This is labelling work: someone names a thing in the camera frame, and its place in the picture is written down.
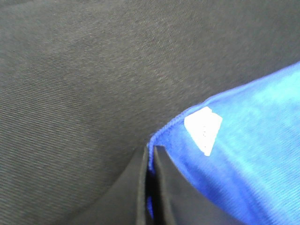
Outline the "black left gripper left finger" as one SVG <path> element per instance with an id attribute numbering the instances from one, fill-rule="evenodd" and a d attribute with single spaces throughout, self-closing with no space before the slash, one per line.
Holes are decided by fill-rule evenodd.
<path id="1" fill-rule="evenodd" d="M 150 225 L 146 207 L 147 149 L 137 149 L 124 172 L 93 204 L 64 225 Z"/>

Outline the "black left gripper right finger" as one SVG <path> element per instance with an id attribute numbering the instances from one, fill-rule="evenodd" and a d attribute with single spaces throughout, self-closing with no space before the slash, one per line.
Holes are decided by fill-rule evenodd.
<path id="1" fill-rule="evenodd" d="M 200 194 L 179 172 L 163 146 L 153 149 L 150 175 L 153 220 L 156 225 L 240 225 Z"/>

